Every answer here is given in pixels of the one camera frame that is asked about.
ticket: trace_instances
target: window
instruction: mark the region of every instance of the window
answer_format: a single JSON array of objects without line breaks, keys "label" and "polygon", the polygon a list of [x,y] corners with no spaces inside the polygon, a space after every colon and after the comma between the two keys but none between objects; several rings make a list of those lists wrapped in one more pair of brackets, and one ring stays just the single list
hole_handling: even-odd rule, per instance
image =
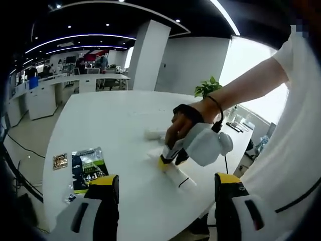
[{"label": "window", "polygon": [[127,56],[126,56],[126,61],[125,61],[125,69],[128,69],[130,66],[130,60],[131,60],[131,56],[132,56],[132,52],[134,50],[134,47],[131,47],[128,50]]},{"label": "window", "polygon": [[[220,76],[220,84],[222,86],[227,85],[275,53],[275,49],[264,44],[241,37],[232,37]],[[264,97],[242,103],[241,105],[267,122],[277,124],[283,113],[287,95],[288,89],[285,84],[282,84]]]}]

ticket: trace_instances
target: small package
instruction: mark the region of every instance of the small package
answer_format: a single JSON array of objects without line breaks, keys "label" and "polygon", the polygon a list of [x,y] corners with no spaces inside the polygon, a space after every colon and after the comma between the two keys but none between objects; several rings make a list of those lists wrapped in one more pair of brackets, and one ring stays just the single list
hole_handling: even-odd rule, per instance
[{"label": "small package", "polygon": [[53,166],[54,170],[59,170],[61,168],[66,167],[68,165],[67,153],[54,156],[53,161],[54,161],[54,166]]},{"label": "small package", "polygon": [[108,176],[100,147],[72,152],[72,175],[75,194],[86,193],[90,181]]}]

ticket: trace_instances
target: white pillar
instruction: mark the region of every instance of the white pillar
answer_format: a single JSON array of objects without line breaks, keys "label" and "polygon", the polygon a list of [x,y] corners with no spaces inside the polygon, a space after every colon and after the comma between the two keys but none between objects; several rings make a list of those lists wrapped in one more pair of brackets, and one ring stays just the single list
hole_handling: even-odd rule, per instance
[{"label": "white pillar", "polygon": [[128,74],[133,90],[155,90],[170,31],[170,27],[153,20],[139,28]]}]

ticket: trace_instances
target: person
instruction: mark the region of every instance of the person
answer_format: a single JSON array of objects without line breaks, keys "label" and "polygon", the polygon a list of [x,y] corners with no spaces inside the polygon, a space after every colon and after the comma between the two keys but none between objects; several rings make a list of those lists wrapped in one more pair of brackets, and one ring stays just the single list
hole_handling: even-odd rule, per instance
[{"label": "person", "polygon": [[55,74],[54,64],[50,65],[49,73]]},{"label": "person", "polygon": [[79,68],[79,74],[85,74],[85,60],[84,58],[79,58],[76,62],[76,68]]},{"label": "person", "polygon": [[[320,36],[321,33],[316,32],[307,37],[302,26],[292,26],[288,41],[273,57],[210,93],[225,110],[260,98],[283,83],[288,85],[287,103],[273,136],[241,178],[248,192],[261,197],[273,210],[298,199],[321,176],[318,157],[321,140],[321,69],[317,54],[320,52],[316,51]],[[208,97],[190,106],[203,116],[206,123],[212,123],[219,114],[218,106]],[[172,123],[166,133],[169,147],[176,140],[184,138],[193,127],[191,120],[182,113],[177,113]],[[278,214],[281,230],[295,229],[315,195],[316,191],[313,191],[295,206]]]},{"label": "person", "polygon": [[57,73],[58,73],[58,74],[61,74],[61,73],[62,73],[62,69],[63,69],[62,60],[59,59],[59,61],[58,61],[58,66],[57,66]]},{"label": "person", "polygon": [[95,62],[95,68],[100,69],[100,73],[102,73],[103,70],[108,66],[108,59],[105,55],[100,56],[99,59]]},{"label": "person", "polygon": [[26,70],[27,80],[30,80],[32,77],[37,76],[38,72],[34,65],[31,65],[29,69]]}]

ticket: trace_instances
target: ceiling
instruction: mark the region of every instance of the ceiling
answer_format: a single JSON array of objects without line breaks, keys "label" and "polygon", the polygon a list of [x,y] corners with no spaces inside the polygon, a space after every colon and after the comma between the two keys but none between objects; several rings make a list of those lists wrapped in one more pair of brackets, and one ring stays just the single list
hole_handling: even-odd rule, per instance
[{"label": "ceiling", "polygon": [[[219,0],[219,2],[235,23],[240,36],[274,48],[280,48],[287,40],[290,33],[289,19],[284,14],[287,0]],[[23,44],[19,45],[16,54],[18,62],[46,58],[50,55],[46,53],[64,49],[57,45],[67,42],[74,44],[69,47],[99,45],[121,47],[125,49],[117,50],[126,50],[132,47],[135,41],[124,37],[135,38],[139,26],[150,19],[170,26],[171,38],[188,36],[230,38],[235,34],[210,0],[125,0],[123,3],[50,0],[48,3],[38,10],[34,24],[29,24],[22,31]],[[118,37],[79,36],[37,47],[55,39],[88,34]]]}]

